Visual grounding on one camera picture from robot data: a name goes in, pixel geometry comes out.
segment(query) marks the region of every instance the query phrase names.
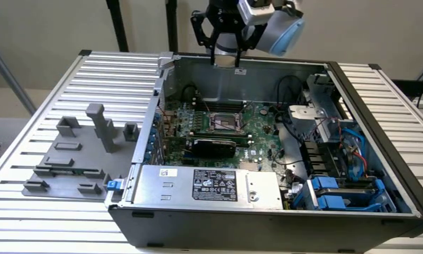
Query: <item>white wall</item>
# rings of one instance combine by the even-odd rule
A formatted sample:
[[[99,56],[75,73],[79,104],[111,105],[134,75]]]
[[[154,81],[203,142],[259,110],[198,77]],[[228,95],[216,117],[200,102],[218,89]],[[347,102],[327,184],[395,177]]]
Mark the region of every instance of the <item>white wall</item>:
[[[167,50],[163,3],[120,0],[130,50]],[[188,18],[206,5],[178,0],[180,51],[203,52]],[[423,0],[303,0],[303,11],[306,29],[287,58],[377,63],[392,78],[416,77]],[[79,49],[118,49],[104,0],[0,0],[0,53],[25,87],[51,88]]]
[[[23,87],[53,88],[81,49],[118,50],[104,0],[0,0],[0,54]]]
[[[207,0],[179,0],[179,50],[203,52],[188,17]],[[306,26],[286,58],[377,63],[392,78],[423,68],[423,0],[303,0]],[[251,56],[267,54],[250,51]]]

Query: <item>slotted aluminum surface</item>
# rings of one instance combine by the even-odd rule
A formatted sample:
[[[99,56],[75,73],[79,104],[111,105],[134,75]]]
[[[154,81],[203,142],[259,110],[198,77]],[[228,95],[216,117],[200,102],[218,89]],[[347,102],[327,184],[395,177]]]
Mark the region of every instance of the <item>slotted aluminum surface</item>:
[[[54,125],[62,115],[75,116],[81,124],[91,125],[82,111],[87,103],[99,102],[115,126],[126,121],[142,122],[146,98],[158,77],[156,60],[158,55],[108,52],[93,52],[75,59],[0,159],[0,252],[184,253],[130,246],[100,202],[25,197],[19,193],[31,167],[57,135]],[[367,253],[423,254],[423,235],[392,239]]]
[[[380,70],[339,66],[423,186],[423,114]]]

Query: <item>metal pole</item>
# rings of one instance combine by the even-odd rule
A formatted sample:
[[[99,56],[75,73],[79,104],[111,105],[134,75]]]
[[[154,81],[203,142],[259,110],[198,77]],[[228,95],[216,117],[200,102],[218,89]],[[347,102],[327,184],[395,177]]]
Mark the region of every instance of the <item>metal pole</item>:
[[[167,22],[168,51],[178,52],[176,0],[166,0],[166,22]]]
[[[13,77],[13,74],[10,73],[1,57],[0,57],[0,74],[3,77],[5,81],[7,82],[7,85],[9,85],[10,89],[13,90],[14,94],[17,95],[17,98],[19,99],[22,106],[27,110],[29,114],[33,115],[35,112],[35,107],[34,107],[33,101],[30,100],[25,90],[22,89],[22,87],[17,83],[15,78]]]
[[[119,0],[106,0],[106,6],[107,6],[107,9],[110,10],[115,39],[118,41],[119,51],[128,52],[123,21],[122,21],[122,13],[120,13],[120,7],[119,7]]]

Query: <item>white sticker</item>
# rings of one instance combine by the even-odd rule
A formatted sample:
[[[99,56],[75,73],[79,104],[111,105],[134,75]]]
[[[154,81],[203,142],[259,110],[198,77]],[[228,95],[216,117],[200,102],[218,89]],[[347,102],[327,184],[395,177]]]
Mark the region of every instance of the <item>white sticker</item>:
[[[159,168],[159,176],[176,176],[176,169],[175,168]]]
[[[235,69],[234,74],[235,75],[246,75],[247,70],[246,69]]]

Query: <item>power supply label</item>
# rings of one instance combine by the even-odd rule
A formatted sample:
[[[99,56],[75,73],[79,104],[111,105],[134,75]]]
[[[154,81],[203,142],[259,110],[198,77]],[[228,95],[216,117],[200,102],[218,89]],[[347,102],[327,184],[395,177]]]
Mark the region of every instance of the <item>power supply label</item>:
[[[192,198],[206,201],[238,201],[234,171],[195,169]]]

